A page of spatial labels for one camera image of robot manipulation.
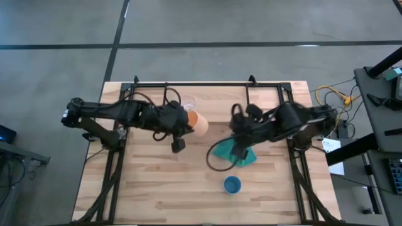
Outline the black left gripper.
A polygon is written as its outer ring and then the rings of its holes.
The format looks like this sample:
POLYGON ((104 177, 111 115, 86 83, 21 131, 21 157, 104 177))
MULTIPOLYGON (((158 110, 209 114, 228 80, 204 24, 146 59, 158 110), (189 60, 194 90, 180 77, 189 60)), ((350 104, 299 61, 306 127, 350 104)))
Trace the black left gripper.
POLYGON ((153 109, 156 112, 156 134, 184 136, 193 132, 188 125, 188 110, 179 103, 159 105, 153 109))

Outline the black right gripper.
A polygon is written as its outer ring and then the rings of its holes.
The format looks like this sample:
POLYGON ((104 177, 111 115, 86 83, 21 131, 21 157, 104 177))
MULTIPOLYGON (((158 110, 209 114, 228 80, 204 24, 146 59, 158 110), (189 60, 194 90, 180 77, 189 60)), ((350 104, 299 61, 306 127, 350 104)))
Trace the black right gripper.
POLYGON ((241 159, 247 158, 248 147, 267 141, 265 125, 254 121, 232 122, 232 136, 236 145, 231 154, 241 159))

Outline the peach orange mug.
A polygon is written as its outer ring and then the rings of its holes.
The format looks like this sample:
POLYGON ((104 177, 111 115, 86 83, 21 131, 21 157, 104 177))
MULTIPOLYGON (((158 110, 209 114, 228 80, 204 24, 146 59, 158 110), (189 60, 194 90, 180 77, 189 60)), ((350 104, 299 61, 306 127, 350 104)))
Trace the peach orange mug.
POLYGON ((204 136, 209 128, 209 123, 205 117, 192 110, 187 112, 188 125, 193 129, 193 134, 197 137, 204 136))

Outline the teal cloth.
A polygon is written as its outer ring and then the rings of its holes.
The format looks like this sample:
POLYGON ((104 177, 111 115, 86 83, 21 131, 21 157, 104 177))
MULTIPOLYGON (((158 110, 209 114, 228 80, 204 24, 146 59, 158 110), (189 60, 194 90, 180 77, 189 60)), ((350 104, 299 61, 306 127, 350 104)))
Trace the teal cloth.
POLYGON ((220 159, 225 159, 231 163, 236 163, 236 166, 238 167, 249 166, 257 160, 257 156, 252 147, 248 147, 246 149, 246 157, 237 161, 237 157, 231 153, 234 146, 235 140, 233 139, 223 141, 213 149, 212 154, 220 159))

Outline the clear glass cup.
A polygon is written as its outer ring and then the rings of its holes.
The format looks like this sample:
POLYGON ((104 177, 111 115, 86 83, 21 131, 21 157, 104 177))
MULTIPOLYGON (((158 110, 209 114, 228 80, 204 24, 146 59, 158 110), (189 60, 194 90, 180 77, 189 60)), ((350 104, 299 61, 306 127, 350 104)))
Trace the clear glass cup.
POLYGON ((195 99, 190 95, 183 95, 181 96, 181 106, 186 111, 193 111, 195 110, 195 99))

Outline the blue cup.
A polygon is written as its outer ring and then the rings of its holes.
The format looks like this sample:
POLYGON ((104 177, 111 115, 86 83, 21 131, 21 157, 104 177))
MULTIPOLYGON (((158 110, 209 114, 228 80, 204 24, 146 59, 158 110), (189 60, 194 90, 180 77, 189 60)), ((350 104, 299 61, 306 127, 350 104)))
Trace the blue cup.
POLYGON ((242 188, 241 180, 236 176, 228 176, 223 182, 224 191, 230 195, 235 195, 240 192, 242 188))

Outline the white paper sheet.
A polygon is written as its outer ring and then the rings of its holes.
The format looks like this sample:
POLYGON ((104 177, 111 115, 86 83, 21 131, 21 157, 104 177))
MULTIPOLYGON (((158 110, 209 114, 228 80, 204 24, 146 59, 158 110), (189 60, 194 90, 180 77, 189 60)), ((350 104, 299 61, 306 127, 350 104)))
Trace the white paper sheet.
MULTIPOLYGON (((325 152, 328 154, 338 148, 341 148, 341 142, 335 139, 323 138, 322 146, 325 152)), ((329 166, 329 171, 332 174, 344 176, 345 171, 343 162, 329 166)))

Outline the black desk beam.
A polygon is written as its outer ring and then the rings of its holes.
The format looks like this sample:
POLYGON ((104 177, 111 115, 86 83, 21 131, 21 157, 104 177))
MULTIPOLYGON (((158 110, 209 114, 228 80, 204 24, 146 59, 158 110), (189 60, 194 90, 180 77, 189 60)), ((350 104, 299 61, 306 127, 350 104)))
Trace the black desk beam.
POLYGON ((329 153, 327 153, 327 165, 332 166, 341 163, 349 158, 366 153, 369 150, 378 149, 378 143, 373 133, 359 138, 345 146, 341 146, 329 153))

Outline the grey desk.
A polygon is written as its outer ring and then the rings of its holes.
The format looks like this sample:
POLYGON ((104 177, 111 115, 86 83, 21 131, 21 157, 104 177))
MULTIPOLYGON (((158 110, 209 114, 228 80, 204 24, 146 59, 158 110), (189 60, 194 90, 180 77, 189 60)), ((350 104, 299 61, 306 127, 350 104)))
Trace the grey desk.
POLYGON ((391 82, 383 78, 372 79, 363 68, 354 70, 357 86, 360 90, 372 131, 375 135, 378 150, 367 152, 374 179, 378 187, 389 226, 402 226, 402 195, 393 191, 389 176, 387 159, 402 158, 402 135, 386 136, 385 132, 402 128, 402 110, 393 111, 384 106, 376 107, 367 97, 389 98, 391 82))

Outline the dark keyboard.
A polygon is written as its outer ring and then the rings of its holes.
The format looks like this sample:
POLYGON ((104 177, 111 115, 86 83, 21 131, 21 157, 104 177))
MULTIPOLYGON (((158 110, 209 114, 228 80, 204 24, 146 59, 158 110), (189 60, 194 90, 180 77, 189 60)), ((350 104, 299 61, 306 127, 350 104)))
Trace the dark keyboard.
POLYGON ((397 195, 402 195, 402 159, 388 159, 392 187, 397 195))

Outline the black device on desk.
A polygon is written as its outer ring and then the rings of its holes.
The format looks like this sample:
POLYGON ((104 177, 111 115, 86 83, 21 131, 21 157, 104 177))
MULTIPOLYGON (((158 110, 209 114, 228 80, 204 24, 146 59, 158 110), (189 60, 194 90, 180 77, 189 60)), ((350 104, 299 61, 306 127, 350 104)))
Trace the black device on desk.
POLYGON ((382 98, 373 94, 367 94, 366 96, 376 107, 384 106, 393 111, 402 110, 402 101, 395 98, 382 98))

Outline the black monitor pole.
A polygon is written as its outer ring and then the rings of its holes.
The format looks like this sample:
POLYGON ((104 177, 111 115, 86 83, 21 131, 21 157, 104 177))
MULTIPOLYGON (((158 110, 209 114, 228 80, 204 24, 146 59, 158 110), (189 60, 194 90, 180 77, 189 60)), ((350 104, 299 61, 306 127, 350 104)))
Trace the black monitor pole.
POLYGON ((380 61, 373 67, 366 67, 365 71, 367 75, 373 79, 379 79, 381 74, 387 69, 391 68, 393 65, 402 60, 402 47, 392 52, 384 60, 380 61))

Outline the grey side table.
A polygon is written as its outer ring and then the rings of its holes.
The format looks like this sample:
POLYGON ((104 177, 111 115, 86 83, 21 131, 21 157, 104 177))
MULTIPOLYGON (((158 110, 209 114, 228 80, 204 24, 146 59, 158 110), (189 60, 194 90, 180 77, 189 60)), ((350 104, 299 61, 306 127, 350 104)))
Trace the grey side table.
POLYGON ((0 141, 0 226, 9 225, 19 189, 33 160, 47 165, 50 157, 0 141))

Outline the small teal box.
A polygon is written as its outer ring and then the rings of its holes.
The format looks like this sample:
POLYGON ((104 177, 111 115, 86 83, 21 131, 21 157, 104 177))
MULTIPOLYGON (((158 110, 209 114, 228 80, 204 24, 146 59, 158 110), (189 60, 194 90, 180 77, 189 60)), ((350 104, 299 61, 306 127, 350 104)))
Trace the small teal box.
POLYGON ((387 81, 392 81, 394 78, 402 75, 402 67, 390 68, 384 72, 384 79, 387 81))

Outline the black box blue light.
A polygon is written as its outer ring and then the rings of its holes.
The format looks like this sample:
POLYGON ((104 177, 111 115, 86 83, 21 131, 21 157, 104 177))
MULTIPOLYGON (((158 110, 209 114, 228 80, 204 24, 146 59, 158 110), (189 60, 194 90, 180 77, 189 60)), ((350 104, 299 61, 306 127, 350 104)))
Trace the black box blue light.
POLYGON ((16 131, 0 125, 0 141, 12 144, 16 139, 16 135, 16 131))

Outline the black metal table frame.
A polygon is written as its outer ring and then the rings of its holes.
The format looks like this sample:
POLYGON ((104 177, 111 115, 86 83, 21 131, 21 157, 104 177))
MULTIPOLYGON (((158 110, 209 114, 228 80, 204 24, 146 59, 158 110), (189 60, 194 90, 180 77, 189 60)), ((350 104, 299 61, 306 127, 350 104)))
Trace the black metal table frame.
MULTIPOLYGON (((276 107, 281 100, 293 97, 303 105, 312 101, 305 82, 259 82, 246 86, 247 103, 264 110, 276 107)), ((147 95, 156 104, 164 97, 174 99, 180 94, 162 82, 141 82, 137 86, 107 82, 101 102, 113 103, 134 91, 144 100, 147 95)), ((174 154, 171 138, 154 141, 149 131, 131 129, 123 152, 121 178, 108 193, 94 215, 106 224, 126 225, 235 225, 235 224, 298 224, 301 216, 311 218, 309 201, 303 190, 297 190, 291 173, 285 141, 262 143, 254 147, 258 160, 245 168, 227 170, 226 163, 211 158, 215 170, 208 168, 205 154, 218 140, 230 134, 229 122, 209 122, 202 137, 188 136, 186 148, 174 154), (224 191, 228 176, 241 180, 239 193, 224 191)))

